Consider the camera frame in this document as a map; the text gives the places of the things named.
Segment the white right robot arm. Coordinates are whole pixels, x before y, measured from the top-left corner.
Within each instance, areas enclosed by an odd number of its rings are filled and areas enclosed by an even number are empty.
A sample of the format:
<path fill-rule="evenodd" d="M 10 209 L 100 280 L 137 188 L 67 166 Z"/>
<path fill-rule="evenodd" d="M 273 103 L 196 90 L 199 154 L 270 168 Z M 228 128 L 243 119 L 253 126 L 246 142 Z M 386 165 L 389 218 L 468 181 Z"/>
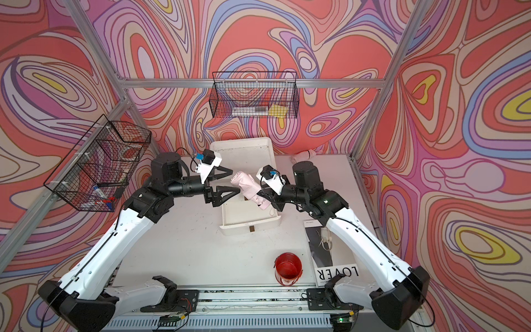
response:
<path fill-rule="evenodd" d="M 340 275 L 326 284 L 332 301 L 371 309 L 393 330 L 400 330 L 427 303 L 430 274 L 412 267 L 391 252 L 359 220 L 348 202 L 325 188 L 318 168 L 310 161 L 294 164 L 295 182 L 271 165 L 257 172 L 259 196 L 277 211 L 288 203 L 305 212 L 341 239 L 373 277 L 373 282 Z"/>

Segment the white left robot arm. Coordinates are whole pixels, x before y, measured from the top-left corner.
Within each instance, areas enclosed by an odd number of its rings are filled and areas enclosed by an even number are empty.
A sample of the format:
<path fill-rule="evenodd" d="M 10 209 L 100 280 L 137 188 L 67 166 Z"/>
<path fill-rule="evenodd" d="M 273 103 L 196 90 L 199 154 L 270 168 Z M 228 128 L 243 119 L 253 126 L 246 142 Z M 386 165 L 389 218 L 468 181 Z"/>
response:
<path fill-rule="evenodd" d="M 176 284 L 159 275 L 138 286 L 109 287 L 115 269 L 134 244 L 156 225 L 180 197 L 201 195 L 213 207 L 238 195 L 239 188 L 211 181 L 229 177 L 220 153 L 206 149 L 190 170 L 177 152 L 152 160 L 152 175 L 127 200 L 98 243 L 59 281 L 48 280 L 38 294 L 56 315 L 77 331 L 101 331 L 115 317 L 145 307 L 172 310 L 178 306 Z"/>

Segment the white bottom drawer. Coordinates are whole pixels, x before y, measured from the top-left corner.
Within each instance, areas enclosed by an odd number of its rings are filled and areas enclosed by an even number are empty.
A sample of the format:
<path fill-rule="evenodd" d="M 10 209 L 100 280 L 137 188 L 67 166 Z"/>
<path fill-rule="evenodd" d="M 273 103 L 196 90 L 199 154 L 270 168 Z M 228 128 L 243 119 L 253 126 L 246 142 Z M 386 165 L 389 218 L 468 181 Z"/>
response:
<path fill-rule="evenodd" d="M 248 234 L 251 225 L 254 226 L 255 232 L 258 232 L 282 224 L 282 217 L 272 206 L 262 210 L 247 200 L 241 192 L 221 206 L 221 213 L 219 228 L 225 236 Z"/>

